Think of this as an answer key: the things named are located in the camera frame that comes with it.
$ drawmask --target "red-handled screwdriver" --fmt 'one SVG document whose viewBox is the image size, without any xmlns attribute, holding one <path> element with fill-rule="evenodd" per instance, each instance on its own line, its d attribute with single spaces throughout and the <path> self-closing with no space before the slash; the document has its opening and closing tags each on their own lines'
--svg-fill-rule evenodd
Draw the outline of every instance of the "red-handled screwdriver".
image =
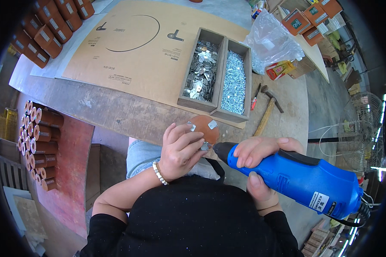
<svg viewBox="0 0 386 257">
<path fill-rule="evenodd" d="M 254 109 L 254 107 L 256 106 L 256 102 L 257 102 L 257 93 L 259 93 L 260 91 L 260 87 L 262 86 L 262 83 L 259 84 L 259 87 L 257 88 L 257 91 L 256 91 L 256 95 L 254 96 L 253 100 L 252 100 L 252 106 L 250 107 L 250 110 L 252 111 Z"/>
</svg>

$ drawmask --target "cardboard sheet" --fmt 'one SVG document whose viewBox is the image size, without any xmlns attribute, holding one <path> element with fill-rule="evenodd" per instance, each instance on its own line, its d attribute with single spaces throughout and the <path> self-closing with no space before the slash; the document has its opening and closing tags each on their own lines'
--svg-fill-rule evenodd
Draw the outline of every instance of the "cardboard sheet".
<svg viewBox="0 0 386 257">
<path fill-rule="evenodd" d="M 178 106 L 188 59 L 200 27 L 243 41 L 248 30 L 176 4 L 121 1 L 90 31 L 63 77 Z M 245 123 L 215 120 L 244 128 Z"/>
</svg>

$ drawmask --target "screw pile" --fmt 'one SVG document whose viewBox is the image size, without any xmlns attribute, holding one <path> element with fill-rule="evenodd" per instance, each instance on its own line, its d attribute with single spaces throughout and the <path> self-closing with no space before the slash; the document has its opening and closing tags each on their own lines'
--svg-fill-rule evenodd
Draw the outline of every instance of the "screw pile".
<svg viewBox="0 0 386 257">
<path fill-rule="evenodd" d="M 231 50 L 227 54 L 221 109 L 236 114 L 244 113 L 246 76 L 242 57 Z"/>
</svg>

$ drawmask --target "black printed arc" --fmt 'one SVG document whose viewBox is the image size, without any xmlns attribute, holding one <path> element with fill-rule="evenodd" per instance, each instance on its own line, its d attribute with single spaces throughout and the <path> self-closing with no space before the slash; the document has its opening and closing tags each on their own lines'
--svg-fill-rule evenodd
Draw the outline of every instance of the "black printed arc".
<svg viewBox="0 0 386 257">
<path fill-rule="evenodd" d="M 154 37 L 153 37 L 152 39 L 150 39 L 148 42 L 146 42 L 146 43 L 144 43 L 144 44 L 142 44 L 141 46 L 138 46 L 138 47 L 136 47 L 136 48 L 129 49 L 129 50 L 124 50 L 124 51 L 115 51 L 115 50 L 108 49 L 108 48 L 106 47 L 107 50 L 112 51 L 112 52 L 115 52 L 115 53 L 123 53 L 123 52 L 132 51 L 132 50 L 134 50 L 134 49 L 138 49 L 138 48 L 140 48 L 140 47 L 142 47 L 142 46 L 144 46 L 144 45 L 149 44 L 149 43 L 157 36 L 157 34 L 159 34 L 159 31 L 160 31 L 160 23 L 159 23 L 159 21 L 158 21 L 156 18 L 154 18 L 154 17 L 152 17 L 152 16 L 150 16 L 150 15 L 144 15 L 144 14 L 137 14 L 137 15 L 132 15 L 132 16 L 147 16 L 147 17 L 153 18 L 153 19 L 157 22 L 157 24 L 159 25 L 159 28 L 157 29 L 157 33 L 156 33 L 156 34 L 154 35 Z"/>
</svg>

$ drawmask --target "concrete floor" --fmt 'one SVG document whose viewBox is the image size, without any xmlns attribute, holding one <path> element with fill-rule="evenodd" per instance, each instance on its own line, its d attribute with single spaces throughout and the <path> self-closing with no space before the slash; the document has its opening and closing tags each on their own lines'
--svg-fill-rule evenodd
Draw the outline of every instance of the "concrete floor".
<svg viewBox="0 0 386 257">
<path fill-rule="evenodd" d="M 345 89 L 343 81 L 331 70 L 329 72 L 330 84 L 324 80 L 318 71 L 313 71 L 306 75 L 309 99 L 309 130 L 314 130 L 323 126 L 333 125 L 339 122 L 340 114 L 343 111 L 345 103 L 349 100 L 349 95 Z M 18 98 L 18 108 L 26 99 L 31 99 L 26 95 L 20 94 Z M 336 129 L 329 131 L 326 136 L 335 136 Z M 323 131 L 317 131 L 309 134 L 309 138 L 318 138 Z M 100 188 L 105 191 L 110 186 L 122 181 L 126 176 L 126 156 L 128 148 L 128 137 L 115 132 L 96 127 L 93 135 L 93 143 L 101 144 L 100 149 Z M 322 149 L 329 155 L 334 155 L 336 145 L 325 143 Z M 334 157 L 324 156 L 318 149 L 318 145 L 309 144 L 307 155 L 311 157 L 324 158 L 330 163 L 335 162 Z M 226 171 L 225 183 L 237 186 L 243 190 L 246 189 L 247 177 L 242 173 L 231 169 L 224 163 L 221 164 Z M 29 188 L 34 200 L 37 200 L 36 183 L 29 180 Z M 279 201 L 286 213 L 288 223 L 294 236 L 296 237 L 299 247 L 310 234 L 310 229 L 324 215 L 318 215 L 315 211 L 310 210 L 294 200 L 279 195 Z M 70 231 L 66 226 L 54 219 L 51 213 L 36 201 L 37 209 L 42 223 L 49 239 L 46 239 L 43 246 L 49 257 L 55 256 L 73 256 L 76 250 L 80 250 L 86 244 L 86 239 Z"/>
</svg>

